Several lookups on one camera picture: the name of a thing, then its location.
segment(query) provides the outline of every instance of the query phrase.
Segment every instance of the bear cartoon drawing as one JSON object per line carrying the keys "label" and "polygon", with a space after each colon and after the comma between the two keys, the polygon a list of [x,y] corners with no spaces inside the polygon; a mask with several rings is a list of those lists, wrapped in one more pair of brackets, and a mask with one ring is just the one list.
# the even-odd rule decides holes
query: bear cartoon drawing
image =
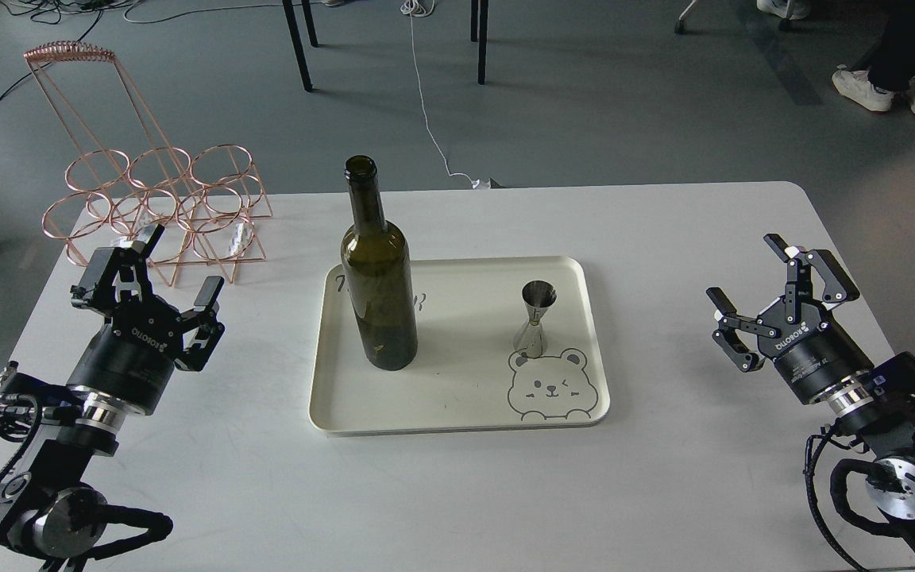
{"label": "bear cartoon drawing", "polygon": [[599,403],[599,392],[585,373],[585,358],[580,349],[567,348],[562,354],[543,355],[534,359],[513,352],[508,365],[513,370],[508,403],[522,419],[533,414],[542,419],[589,413]]}

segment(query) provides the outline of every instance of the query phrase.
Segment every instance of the stainless steel jigger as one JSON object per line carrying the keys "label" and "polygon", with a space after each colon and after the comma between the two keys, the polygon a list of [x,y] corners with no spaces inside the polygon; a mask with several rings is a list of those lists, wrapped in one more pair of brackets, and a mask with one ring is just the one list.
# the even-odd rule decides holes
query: stainless steel jigger
{"label": "stainless steel jigger", "polygon": [[546,351],[546,336],[539,323],[547,309],[556,301],[556,289],[549,282],[533,280],[522,288],[522,300],[527,309],[527,322],[515,336],[515,351],[528,358],[538,358]]}

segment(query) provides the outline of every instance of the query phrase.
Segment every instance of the dark green glass bottle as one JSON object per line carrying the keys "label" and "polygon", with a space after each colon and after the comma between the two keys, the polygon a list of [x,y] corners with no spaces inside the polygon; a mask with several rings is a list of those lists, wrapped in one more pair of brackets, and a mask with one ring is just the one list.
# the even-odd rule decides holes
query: dark green glass bottle
{"label": "dark green glass bottle", "polygon": [[355,225],[341,241],[341,264],[366,357],[379,369],[402,369],[419,347],[411,302],[407,242],[384,218],[376,164],[363,155],[345,162]]}

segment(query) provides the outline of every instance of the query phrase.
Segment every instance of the floor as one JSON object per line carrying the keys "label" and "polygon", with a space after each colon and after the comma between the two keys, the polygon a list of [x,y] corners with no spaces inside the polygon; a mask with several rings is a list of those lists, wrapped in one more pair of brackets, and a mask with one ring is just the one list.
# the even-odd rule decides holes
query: floor
{"label": "floor", "polygon": [[[129,18],[235,3],[149,1]],[[793,181],[894,350],[915,354],[915,118],[902,105],[868,113],[829,82],[836,65],[874,43],[885,14],[867,0],[818,2],[808,21],[780,33],[752,0],[708,1],[674,35],[684,5],[494,2],[486,86],[475,81],[468,2],[458,0],[439,0],[416,21],[400,14],[400,0],[315,4],[313,93],[302,90],[279,6],[150,25],[106,11],[86,41],[118,54],[176,145],[244,145],[270,192],[344,191],[342,165],[354,153],[377,160],[384,189],[467,188],[465,177],[447,176],[426,133],[414,26],[430,126],[450,169],[520,187]],[[45,25],[0,5],[0,94],[28,71],[24,51],[75,39],[94,17]],[[104,72],[61,64],[50,73],[96,133],[124,140],[134,120],[113,105],[122,94]],[[0,369],[61,251],[41,234],[41,213],[66,195],[62,173],[76,156],[33,81],[1,102]],[[64,224],[75,217],[59,210]],[[753,242],[773,230],[742,207],[722,224],[747,229]],[[729,244],[694,247],[743,272]],[[766,292],[766,303],[777,295]],[[709,305],[709,322],[711,314]],[[34,334],[50,341],[51,332]],[[781,381],[762,373],[751,383]]]}

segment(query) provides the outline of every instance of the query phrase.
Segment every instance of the tray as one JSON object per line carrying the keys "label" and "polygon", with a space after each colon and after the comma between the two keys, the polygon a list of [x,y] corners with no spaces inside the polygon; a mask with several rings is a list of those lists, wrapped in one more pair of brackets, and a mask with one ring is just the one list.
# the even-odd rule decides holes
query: tray
{"label": "tray", "polygon": [[[536,359],[512,345],[527,319],[520,290],[531,280],[557,294],[542,319],[547,349]],[[327,273],[309,399],[320,430],[581,427],[606,416],[606,373],[585,274],[573,258],[412,261],[411,286],[419,352],[404,369],[385,372],[363,354],[341,265]]]}

